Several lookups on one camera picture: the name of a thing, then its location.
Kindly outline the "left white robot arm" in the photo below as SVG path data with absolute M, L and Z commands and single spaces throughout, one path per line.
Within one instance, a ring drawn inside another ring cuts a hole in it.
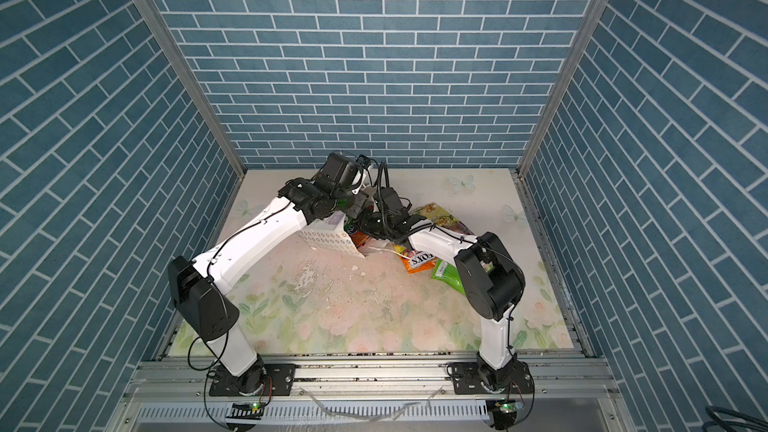
M 337 211 L 354 216 L 363 189 L 372 185 L 372 160 L 332 153 L 310 178 L 287 181 L 266 208 L 210 250 L 168 266 L 177 311 L 214 355 L 212 368 L 234 380 L 239 395 L 265 388 L 263 362 L 239 325 L 240 309 L 226 294 L 258 261 L 285 239 Z

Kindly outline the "orange Fox's fruits candy bag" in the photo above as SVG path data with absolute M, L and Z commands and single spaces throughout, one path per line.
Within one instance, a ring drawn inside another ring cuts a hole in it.
M 394 252 L 400 257 L 408 274 L 431 271 L 436 266 L 437 258 L 427 252 L 407 250 L 400 245 L 394 246 Z

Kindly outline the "white patterned paper bag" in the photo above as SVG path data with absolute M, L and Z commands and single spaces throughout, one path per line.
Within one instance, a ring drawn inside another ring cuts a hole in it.
M 308 212 L 313 221 L 301 229 L 299 235 L 311 247 L 362 258 L 345 226 L 355 227 L 360 214 L 371 205 L 369 196 L 358 192 L 334 197 L 311 183 L 300 188 L 309 194 Z

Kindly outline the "green snack packet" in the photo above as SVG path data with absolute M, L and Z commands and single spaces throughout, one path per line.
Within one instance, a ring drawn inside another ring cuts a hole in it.
M 438 259 L 435 263 L 435 267 L 432 270 L 431 278 L 450 286 L 459 294 L 465 294 L 458 270 L 450 262 Z

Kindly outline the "yellow snack packet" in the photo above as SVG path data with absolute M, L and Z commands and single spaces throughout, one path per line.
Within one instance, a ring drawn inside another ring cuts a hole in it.
M 435 225 L 464 235 L 473 235 L 473 232 L 450 211 L 441 207 L 436 202 L 431 202 L 415 208 L 412 212 L 421 215 Z

